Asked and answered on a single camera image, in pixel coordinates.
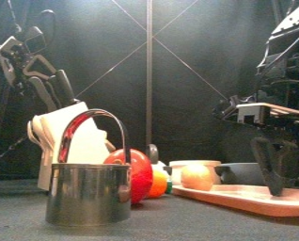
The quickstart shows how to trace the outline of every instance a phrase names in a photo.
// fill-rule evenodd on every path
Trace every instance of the orange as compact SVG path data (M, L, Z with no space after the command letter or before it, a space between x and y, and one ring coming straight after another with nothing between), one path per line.
M147 194L147 198L155 199L165 194L167 188L167 178L163 171L154 169L154 183Z

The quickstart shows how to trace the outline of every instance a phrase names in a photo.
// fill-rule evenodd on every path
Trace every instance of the cable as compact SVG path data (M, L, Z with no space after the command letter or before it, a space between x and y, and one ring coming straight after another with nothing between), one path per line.
M11 11L11 17L12 17L12 21L14 21L14 30L15 30L14 33L15 33L15 35L18 35L19 33L22 33L22 27L18 24L16 19L15 19L15 14L14 14L14 8L12 8L11 0L8 0L7 3L8 3L8 7L10 7L10 11Z
M51 43L54 42L54 37L55 37L55 32L56 32L56 16L55 16L54 11L50 10L50 9L43 10L36 16L36 25L40 25L43 23L44 17L47 15L52 16L52 21L54 21L52 22L52 29L54 29L54 31L52 31L51 37L50 37L50 39L46 43L46 47L48 47L51 45Z

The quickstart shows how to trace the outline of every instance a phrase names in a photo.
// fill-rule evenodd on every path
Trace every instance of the vertical pole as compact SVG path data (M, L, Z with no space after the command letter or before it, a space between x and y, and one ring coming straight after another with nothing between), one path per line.
M146 96L146 145L153 143L153 0L147 0L147 96Z

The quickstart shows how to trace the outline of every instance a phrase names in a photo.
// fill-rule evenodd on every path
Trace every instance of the gray table surface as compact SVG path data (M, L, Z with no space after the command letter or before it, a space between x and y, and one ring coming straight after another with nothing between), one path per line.
M36 180L0 181L0 240L299 240L299 217L263 217L174 195L133 206L101 227L48 224Z

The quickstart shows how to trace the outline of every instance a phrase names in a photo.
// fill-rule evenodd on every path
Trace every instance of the metal pitcher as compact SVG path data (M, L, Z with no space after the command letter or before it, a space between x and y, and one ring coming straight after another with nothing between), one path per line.
M87 119L95 116L106 116L117 120L127 165L67 163L75 130ZM63 226L98 226L130 218L130 164L129 136L121 120L102 109L91 109L79 114L64 130L58 164L52 166L46 220Z

